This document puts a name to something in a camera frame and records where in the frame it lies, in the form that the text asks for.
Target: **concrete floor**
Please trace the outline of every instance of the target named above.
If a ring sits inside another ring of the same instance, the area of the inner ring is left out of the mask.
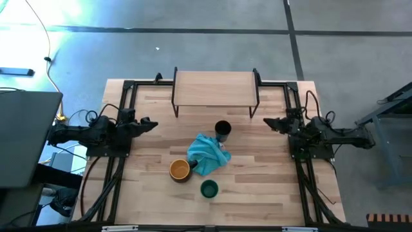
[[[31,0],[46,24],[141,27],[287,29],[282,0]],[[296,30],[412,30],[407,0],[290,0]],[[24,1],[10,1],[0,26],[37,23]],[[108,78],[172,77],[181,70],[247,71],[263,79],[296,81],[288,35],[106,34],[51,32],[50,75],[64,93],[67,115],[100,108]],[[53,91],[44,71],[44,32],[0,30],[0,66],[33,68],[34,77],[0,75],[0,86]],[[336,127],[377,108],[376,100],[411,81],[412,37],[297,36],[304,79],[315,81],[324,113],[334,110]],[[75,117],[74,124],[85,124]],[[46,147],[41,160],[54,149]],[[387,177],[379,147],[343,146],[337,178],[347,221],[365,226],[367,213],[411,213],[412,186],[379,190]]]

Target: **teal cloth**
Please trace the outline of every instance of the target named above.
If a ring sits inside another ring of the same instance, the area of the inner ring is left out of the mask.
[[[221,151],[215,138],[199,134],[187,150],[187,160],[197,160],[198,165],[193,171],[200,175],[208,175],[219,167],[225,166],[232,158],[228,151]]]

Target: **wooden tabletop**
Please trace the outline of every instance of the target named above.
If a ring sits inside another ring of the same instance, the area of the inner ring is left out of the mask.
[[[182,72],[176,74],[177,106],[255,106],[253,72]]]
[[[103,104],[119,104],[123,81],[108,80]],[[301,102],[306,90],[316,94],[313,82],[301,81],[298,87]],[[302,226],[297,175],[287,137],[272,131],[263,122],[264,117],[285,116],[282,89],[259,89],[261,102],[253,119],[249,118],[247,108],[210,106],[182,108],[180,116],[175,118],[171,110],[171,90],[169,86],[138,88],[136,118],[148,116],[159,125],[133,141],[131,155],[126,159],[116,223]],[[309,116],[313,117],[316,112],[312,100],[308,109]],[[105,115],[116,117],[117,113],[107,108]],[[168,173],[170,163],[186,158],[187,148],[197,134],[213,136],[214,124],[219,120],[232,124],[232,132],[225,142],[226,149],[232,153],[228,165],[206,177],[194,174],[185,184],[173,182]],[[107,161],[100,159],[90,173],[84,191],[86,209],[102,190]],[[318,188],[336,204],[332,205],[322,196],[323,200],[345,221],[332,167],[324,160],[314,160],[314,170]],[[200,193],[200,184],[207,179],[215,180],[219,186],[218,195],[212,199]],[[313,201],[310,197],[308,200],[315,218]],[[79,217],[78,200],[73,220]]]

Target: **black mug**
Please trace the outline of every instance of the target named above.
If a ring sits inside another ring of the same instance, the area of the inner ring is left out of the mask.
[[[198,165],[197,160],[174,160],[169,167],[169,174],[177,183],[187,182],[192,177],[192,169]]]
[[[219,121],[214,126],[214,131],[216,132],[216,139],[219,142],[225,142],[229,136],[232,126],[227,121]]]

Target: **green cup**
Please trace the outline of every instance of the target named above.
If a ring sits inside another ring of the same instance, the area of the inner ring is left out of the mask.
[[[205,180],[200,186],[200,192],[206,198],[213,198],[219,192],[218,184],[213,180]]]

